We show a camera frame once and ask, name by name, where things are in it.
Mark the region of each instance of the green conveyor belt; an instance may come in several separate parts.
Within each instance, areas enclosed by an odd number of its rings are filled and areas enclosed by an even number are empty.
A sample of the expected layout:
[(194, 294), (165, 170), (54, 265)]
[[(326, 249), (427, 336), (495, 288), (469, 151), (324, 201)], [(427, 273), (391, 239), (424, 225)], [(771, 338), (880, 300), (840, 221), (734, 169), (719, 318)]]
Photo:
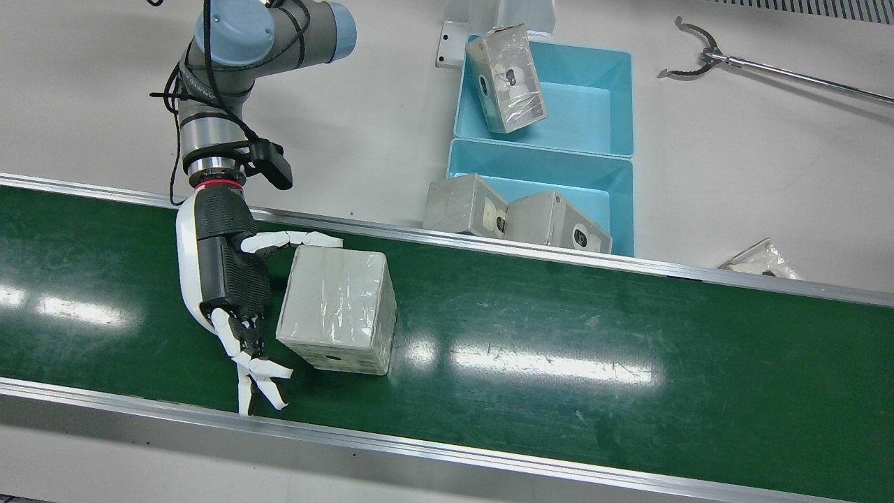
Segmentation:
[[(236, 410), (183, 308), (174, 212), (0, 187), (0, 375)], [(278, 226), (262, 224), (262, 230)], [(894, 310), (360, 237), (387, 377), (295, 369), (264, 416), (840, 499), (894, 500)], [(269, 261), (275, 323), (291, 251)]]

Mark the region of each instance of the blue plastic bin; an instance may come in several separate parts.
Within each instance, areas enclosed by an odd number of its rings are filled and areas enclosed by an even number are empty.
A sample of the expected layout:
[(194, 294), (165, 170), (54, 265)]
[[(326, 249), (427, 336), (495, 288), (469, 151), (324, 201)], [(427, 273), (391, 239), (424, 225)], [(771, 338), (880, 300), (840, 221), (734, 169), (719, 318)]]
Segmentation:
[(612, 254), (634, 256), (633, 164), (499, 141), (456, 138), (447, 177), (478, 173), (507, 201), (558, 191), (611, 234)]
[(508, 134), (487, 130), (476, 76), (466, 62), (453, 132), (550, 149), (633, 155), (630, 54), (594, 47), (530, 42), (548, 117)]

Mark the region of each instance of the plastic wrap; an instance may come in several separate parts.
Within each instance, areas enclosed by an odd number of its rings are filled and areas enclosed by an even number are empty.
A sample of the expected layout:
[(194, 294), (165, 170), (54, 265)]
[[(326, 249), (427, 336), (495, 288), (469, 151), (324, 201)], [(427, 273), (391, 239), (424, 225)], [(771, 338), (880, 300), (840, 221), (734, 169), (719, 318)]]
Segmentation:
[(524, 24), (494, 28), (466, 45), (487, 129), (513, 132), (545, 119), (546, 107)]
[(506, 239), (611, 253), (611, 236), (556, 191), (539, 192), (512, 202)]
[(503, 238), (509, 204), (484, 178), (473, 173), (428, 186), (422, 228)]
[(720, 269), (761, 274), (764, 276), (803, 279), (789, 263), (782, 258), (770, 238), (764, 239), (730, 260), (723, 262)]
[(382, 253), (302, 246), (276, 338), (315, 368), (384, 375), (396, 316)]

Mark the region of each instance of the packaged box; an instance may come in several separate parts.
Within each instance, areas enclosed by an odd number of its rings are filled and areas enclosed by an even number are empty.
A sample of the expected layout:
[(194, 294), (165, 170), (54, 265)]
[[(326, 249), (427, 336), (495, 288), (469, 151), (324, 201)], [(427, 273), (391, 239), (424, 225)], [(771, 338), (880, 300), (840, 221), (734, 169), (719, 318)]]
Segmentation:
[(611, 236), (556, 191), (509, 205), (506, 239), (571, 250), (611, 253)]
[(545, 119), (524, 24), (494, 28), (466, 45), (487, 129), (507, 133)]
[(558, 191), (611, 236), (611, 253), (636, 256), (633, 164), (628, 159), (456, 138), (447, 177), (468, 173), (478, 173), (505, 200)]
[(438, 180), (428, 186), (422, 228), (500, 239), (508, 206), (478, 174)]
[(301, 246), (276, 339), (320, 370), (384, 375), (396, 318), (384, 254)]

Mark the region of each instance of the claw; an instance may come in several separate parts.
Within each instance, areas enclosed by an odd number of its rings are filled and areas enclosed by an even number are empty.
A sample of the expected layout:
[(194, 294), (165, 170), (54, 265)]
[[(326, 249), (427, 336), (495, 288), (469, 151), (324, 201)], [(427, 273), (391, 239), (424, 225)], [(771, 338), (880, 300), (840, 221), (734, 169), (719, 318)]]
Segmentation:
[(723, 55), (720, 48), (717, 47), (717, 40), (708, 33), (704, 28), (699, 28), (695, 24), (689, 24), (683, 22), (683, 18), (681, 16), (677, 16), (677, 19), (674, 20), (674, 24), (677, 25), (677, 28), (680, 31), (692, 31), (698, 35), (704, 37), (707, 41), (708, 46), (704, 48), (702, 51), (702, 62), (704, 63), (697, 70), (686, 71), (686, 70), (661, 70), (658, 73), (658, 78), (663, 79), (664, 77), (678, 78), (678, 80), (687, 80), (690, 77), (697, 77), (706, 73), (708, 70), (711, 70), (717, 63), (720, 63), (720, 59), (716, 59), (713, 56), (715, 55)]

